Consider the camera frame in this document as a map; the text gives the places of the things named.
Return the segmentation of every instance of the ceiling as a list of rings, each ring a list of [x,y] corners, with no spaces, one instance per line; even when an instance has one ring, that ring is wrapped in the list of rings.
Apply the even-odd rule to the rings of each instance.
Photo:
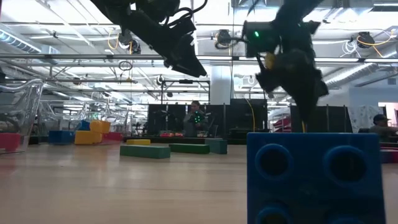
[[[0,18],[0,30],[22,39],[37,47],[49,50],[49,46],[59,54],[93,54],[93,55],[125,55],[128,49],[118,45],[117,38],[120,29],[112,24],[89,0],[2,0],[2,12]],[[396,25],[398,13],[389,12],[373,7],[377,2],[367,2],[365,6],[344,9],[334,16],[327,17],[332,10],[324,5],[310,13],[305,21],[322,21],[323,23],[313,36],[314,49],[317,57],[321,58],[377,58],[387,54],[395,57]],[[181,0],[180,7],[197,8],[203,4],[203,0]],[[8,71],[9,78],[50,78],[67,81],[79,77],[81,79],[98,80],[97,82],[74,85],[68,82],[48,82],[46,89],[54,93],[57,98],[75,98],[81,100],[102,99],[99,91],[111,93],[111,98],[120,103],[160,103],[160,85],[157,78],[162,75],[165,80],[193,79],[206,81],[210,79],[212,67],[229,66],[234,81],[234,96],[237,98],[263,98],[262,90],[253,79],[253,75],[259,71],[255,61],[231,62],[228,56],[244,56],[245,46],[239,44],[230,50],[215,49],[214,36],[220,29],[228,29],[233,35],[240,35],[242,24],[248,21],[271,21],[277,12],[277,4],[272,7],[261,7],[247,16],[245,7],[231,7],[231,0],[209,0],[206,7],[197,12],[193,17],[197,27],[194,33],[197,55],[201,56],[208,76],[193,78],[177,73],[163,66],[161,60],[151,60],[146,55],[154,55],[155,52],[139,40],[142,47],[142,57],[129,60],[132,64],[130,71],[122,71],[119,63],[123,60],[58,60],[58,65],[50,68],[49,63],[40,60],[12,59],[3,60],[0,65],[4,71]],[[180,17],[177,14],[171,20]],[[350,38],[356,38],[358,32],[369,32],[376,41],[375,47],[361,49],[355,47],[355,41],[349,43]],[[21,54],[25,53],[11,45],[0,42],[0,53]],[[360,64],[357,63],[322,63],[318,67],[325,76],[325,81],[331,83],[331,94],[334,90],[344,86],[359,85],[374,79],[377,76],[388,75],[395,71],[389,63],[377,66],[375,71],[369,74],[360,74],[358,78],[349,79],[353,73],[358,73]],[[128,78],[137,83],[125,82]],[[173,97],[164,96],[166,103],[190,103],[192,100],[208,101],[209,86],[207,83],[179,84],[174,83],[166,87],[173,92]],[[270,101],[284,101],[289,98],[283,90],[278,89],[275,98]]]

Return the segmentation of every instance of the wooden floor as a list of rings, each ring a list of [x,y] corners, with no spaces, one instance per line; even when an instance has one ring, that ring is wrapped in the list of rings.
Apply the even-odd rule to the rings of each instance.
[[[0,224],[244,224],[246,148],[119,158],[118,146],[36,146],[0,156]],[[398,166],[384,167],[398,223]]]

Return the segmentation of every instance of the blue foam block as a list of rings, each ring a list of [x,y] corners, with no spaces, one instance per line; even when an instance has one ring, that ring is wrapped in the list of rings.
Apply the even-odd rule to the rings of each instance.
[[[89,131],[90,130],[90,122],[87,121],[80,121],[80,127],[78,128],[79,131]]]
[[[49,131],[49,144],[65,145],[75,142],[74,131]]]
[[[249,133],[248,223],[385,224],[380,160],[375,134]]]

